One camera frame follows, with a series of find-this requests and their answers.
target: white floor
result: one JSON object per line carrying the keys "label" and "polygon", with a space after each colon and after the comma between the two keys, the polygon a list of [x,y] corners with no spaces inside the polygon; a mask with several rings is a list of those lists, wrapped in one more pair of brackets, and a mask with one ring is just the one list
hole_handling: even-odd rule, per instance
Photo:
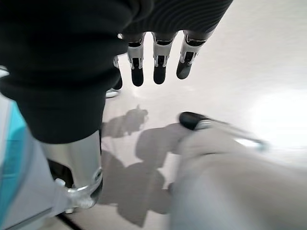
{"label": "white floor", "polygon": [[183,34],[174,41],[166,81],[155,85],[151,34],[144,85],[119,58],[123,89],[107,101],[105,190],[98,205],[71,218],[87,230],[167,229],[169,195],[184,136],[183,111],[229,122],[268,141],[268,156],[307,163],[307,5],[304,0],[234,0],[186,80],[176,77]]}

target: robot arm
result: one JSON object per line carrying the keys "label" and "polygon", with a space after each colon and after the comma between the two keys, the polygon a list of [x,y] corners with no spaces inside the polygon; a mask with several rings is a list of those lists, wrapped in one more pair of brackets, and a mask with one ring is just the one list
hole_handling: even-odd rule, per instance
{"label": "robot arm", "polygon": [[93,206],[101,190],[105,93],[121,87],[114,57],[128,51],[132,81],[141,86],[144,34],[152,32],[153,78],[161,84],[172,42],[184,30],[177,69],[184,79],[231,2],[1,1],[0,64],[10,74],[0,79],[0,91],[17,102],[72,206]]}
{"label": "robot arm", "polygon": [[195,130],[181,142],[171,230],[302,230],[306,173],[266,158],[258,139],[204,116],[183,113]]}

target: black sleeve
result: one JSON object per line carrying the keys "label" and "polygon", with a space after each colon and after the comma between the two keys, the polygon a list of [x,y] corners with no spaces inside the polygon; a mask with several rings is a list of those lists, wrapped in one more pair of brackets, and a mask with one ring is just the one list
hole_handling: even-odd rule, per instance
{"label": "black sleeve", "polygon": [[138,0],[2,0],[0,91],[15,100],[33,136],[69,143],[101,124],[105,93],[119,78],[117,35],[141,11]]}

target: black fingertip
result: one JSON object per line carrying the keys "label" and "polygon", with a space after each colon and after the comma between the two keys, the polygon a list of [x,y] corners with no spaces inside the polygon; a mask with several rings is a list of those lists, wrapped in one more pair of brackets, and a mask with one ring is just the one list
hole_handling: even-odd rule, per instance
{"label": "black fingertip", "polygon": [[113,87],[113,89],[115,89],[115,90],[120,90],[122,86],[123,86],[123,80],[122,80],[122,78],[120,77],[120,79],[118,80],[118,82],[116,83],[116,85]]}
{"label": "black fingertip", "polygon": [[177,77],[179,79],[187,78],[188,75],[190,74],[190,70],[191,70],[191,65],[189,65],[188,62],[182,63],[181,61],[179,61],[176,71]]}
{"label": "black fingertip", "polygon": [[179,115],[180,124],[183,127],[188,128],[190,130],[194,130],[196,128],[197,124],[201,120],[207,120],[207,119],[208,118],[205,117],[204,115],[196,114],[196,113],[192,113],[192,112],[182,112]]}
{"label": "black fingertip", "polygon": [[163,67],[162,65],[155,66],[153,73],[154,82],[160,85],[165,80],[166,67]]}
{"label": "black fingertip", "polygon": [[132,76],[132,82],[135,86],[141,86],[144,82],[144,76],[143,76],[143,68],[139,69],[138,67],[135,67],[131,70],[131,76]]}

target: black cable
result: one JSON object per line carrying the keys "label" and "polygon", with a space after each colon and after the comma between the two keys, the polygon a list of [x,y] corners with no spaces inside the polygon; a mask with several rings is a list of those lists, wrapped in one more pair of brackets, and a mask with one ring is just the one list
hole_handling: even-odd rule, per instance
{"label": "black cable", "polygon": [[64,214],[58,214],[56,216],[58,219],[60,219],[64,224],[66,224],[68,227],[70,227],[73,230],[84,230],[80,228],[77,224],[75,224],[72,220],[67,218]]}

